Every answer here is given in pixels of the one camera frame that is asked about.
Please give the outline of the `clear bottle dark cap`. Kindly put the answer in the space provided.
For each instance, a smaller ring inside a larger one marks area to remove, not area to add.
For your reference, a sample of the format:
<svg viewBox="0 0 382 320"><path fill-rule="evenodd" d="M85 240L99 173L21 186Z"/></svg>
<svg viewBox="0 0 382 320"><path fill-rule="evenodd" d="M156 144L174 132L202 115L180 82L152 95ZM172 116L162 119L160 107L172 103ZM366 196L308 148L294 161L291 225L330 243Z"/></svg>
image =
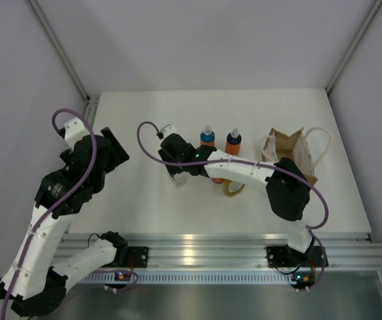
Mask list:
<svg viewBox="0 0 382 320"><path fill-rule="evenodd" d="M184 184L186 184L186 182L187 182L186 172L176 173L174 175L171 175L170 178L171 178L174 186L176 186L176 187L184 186Z"/></svg>

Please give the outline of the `light blue top pump bottle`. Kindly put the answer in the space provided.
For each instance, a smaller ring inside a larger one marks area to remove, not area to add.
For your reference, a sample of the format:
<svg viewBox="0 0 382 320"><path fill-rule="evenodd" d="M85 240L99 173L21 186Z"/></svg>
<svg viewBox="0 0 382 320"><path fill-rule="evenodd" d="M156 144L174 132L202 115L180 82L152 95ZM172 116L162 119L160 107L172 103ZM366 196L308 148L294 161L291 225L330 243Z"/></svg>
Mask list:
<svg viewBox="0 0 382 320"><path fill-rule="evenodd" d="M206 125L200 133L200 144L215 146L215 133L209 125Z"/></svg>

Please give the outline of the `dark blue pump bottle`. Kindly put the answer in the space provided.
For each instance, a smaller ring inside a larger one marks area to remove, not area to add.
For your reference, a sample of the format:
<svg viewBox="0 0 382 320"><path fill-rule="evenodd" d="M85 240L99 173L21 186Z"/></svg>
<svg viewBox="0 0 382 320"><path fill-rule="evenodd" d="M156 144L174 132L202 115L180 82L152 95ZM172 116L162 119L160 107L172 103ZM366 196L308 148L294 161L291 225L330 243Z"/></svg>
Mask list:
<svg viewBox="0 0 382 320"><path fill-rule="evenodd" d="M220 184L220 183L223 183L223 182L224 182L224 179L221 179L221 178L212 178L212 181L213 181L214 183L218 183L218 184Z"/></svg>
<svg viewBox="0 0 382 320"><path fill-rule="evenodd" d="M225 145L225 152L238 156L240 147L241 147L241 141L242 141L242 136L238 130L238 128L234 128L228 135L227 135L227 140L226 140L226 145Z"/></svg>

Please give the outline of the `yellow dish soap red cap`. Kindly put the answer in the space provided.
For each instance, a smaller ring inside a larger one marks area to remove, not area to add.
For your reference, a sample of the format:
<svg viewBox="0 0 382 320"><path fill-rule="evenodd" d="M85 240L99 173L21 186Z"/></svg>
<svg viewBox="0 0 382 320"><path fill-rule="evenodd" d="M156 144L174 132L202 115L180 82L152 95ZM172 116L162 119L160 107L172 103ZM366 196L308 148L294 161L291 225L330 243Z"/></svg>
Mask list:
<svg viewBox="0 0 382 320"><path fill-rule="evenodd" d="M227 197L234 197L242 192L244 186L240 182L225 180L223 182L223 194Z"/></svg>

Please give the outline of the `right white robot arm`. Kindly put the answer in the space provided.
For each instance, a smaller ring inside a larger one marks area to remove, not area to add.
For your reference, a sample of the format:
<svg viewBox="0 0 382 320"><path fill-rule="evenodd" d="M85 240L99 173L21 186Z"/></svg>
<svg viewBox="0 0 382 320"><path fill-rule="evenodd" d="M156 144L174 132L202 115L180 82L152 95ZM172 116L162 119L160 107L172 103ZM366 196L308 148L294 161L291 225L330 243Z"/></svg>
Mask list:
<svg viewBox="0 0 382 320"><path fill-rule="evenodd" d="M163 161L170 163L167 168L172 175L186 172L266 191L272 212L285 221L289 260L302 265L311 258L315 240L303 222L311 188L291 159L256 163L208 145L195 148L172 125L162 128L157 136L161 140L158 153Z"/></svg>

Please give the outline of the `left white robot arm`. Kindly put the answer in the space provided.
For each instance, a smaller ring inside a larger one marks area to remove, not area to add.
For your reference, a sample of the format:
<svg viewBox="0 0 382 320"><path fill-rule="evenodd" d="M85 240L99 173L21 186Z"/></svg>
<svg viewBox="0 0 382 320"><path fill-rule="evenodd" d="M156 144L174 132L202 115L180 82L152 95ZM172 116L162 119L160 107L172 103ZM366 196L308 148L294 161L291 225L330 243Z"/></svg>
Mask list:
<svg viewBox="0 0 382 320"><path fill-rule="evenodd" d="M0 278L0 299L20 317L52 313L82 279L101 267L121 266L128 258L127 240L108 231L67 260L53 262L82 206L104 188L108 173L129 160L108 127L95 135L75 117L58 133L69 146L61 154L65 165L42 179L26 236Z"/></svg>

